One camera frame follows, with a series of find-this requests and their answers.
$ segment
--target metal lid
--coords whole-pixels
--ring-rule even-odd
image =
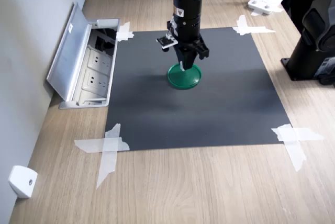
[[[76,3],[47,76],[47,81],[65,101],[73,97],[91,27]]]

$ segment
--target wood grain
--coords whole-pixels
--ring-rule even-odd
[[[299,172],[283,145],[123,152],[96,190],[101,154],[73,141],[101,138],[107,109],[58,110],[55,96],[29,163],[39,174],[33,196],[18,200],[10,223],[335,223],[335,89],[291,82],[280,59],[298,31],[285,12],[250,16],[247,1],[203,0],[202,28],[232,27],[245,14],[250,26],[276,30],[253,38],[285,110],[294,127],[326,137],[302,143]],[[165,30],[172,0],[86,0],[84,13]]]

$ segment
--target gray wall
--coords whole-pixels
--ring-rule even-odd
[[[48,68],[73,2],[0,0],[0,223],[8,223],[16,194],[13,165],[27,166],[53,91]]]

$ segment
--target electrical socket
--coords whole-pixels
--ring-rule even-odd
[[[108,77],[97,71],[86,69],[82,88],[101,97],[107,97]]]
[[[111,58],[91,49],[87,66],[92,70],[109,75],[111,69]]]

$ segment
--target floor power outlet box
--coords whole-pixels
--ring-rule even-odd
[[[120,19],[86,20],[73,6],[47,76],[60,109],[108,106],[119,27]]]

